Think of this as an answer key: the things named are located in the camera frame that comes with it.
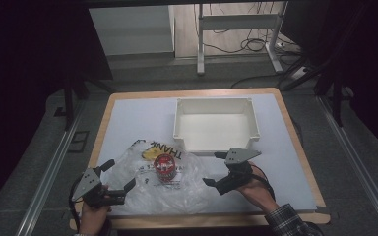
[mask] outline red can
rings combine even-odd
[[[161,154],[155,160],[156,174],[161,182],[170,182],[176,176],[176,163],[173,156]]]

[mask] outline sleeve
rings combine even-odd
[[[308,226],[293,207],[283,205],[265,216],[272,231],[278,236],[322,236],[323,234]]]

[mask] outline white box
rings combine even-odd
[[[173,138],[201,155],[250,148],[260,138],[251,98],[178,98]]]

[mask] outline human hand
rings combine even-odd
[[[85,202],[82,206],[81,227],[79,233],[97,235],[106,220],[107,213],[111,212],[110,206],[102,206],[94,208]]]
[[[265,174],[253,162],[249,161],[253,174],[266,179]],[[279,208],[279,205],[272,198],[267,187],[256,179],[251,179],[249,183],[237,188],[251,204],[259,207],[265,214]]]

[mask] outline plastic bag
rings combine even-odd
[[[174,157],[176,176],[164,184],[153,163],[163,153]],[[115,159],[107,172],[109,189],[123,189],[132,178],[136,186],[123,206],[112,206],[114,214],[183,214],[200,212],[209,203],[210,187],[202,178],[207,171],[200,157],[179,147],[154,141],[139,140]]]

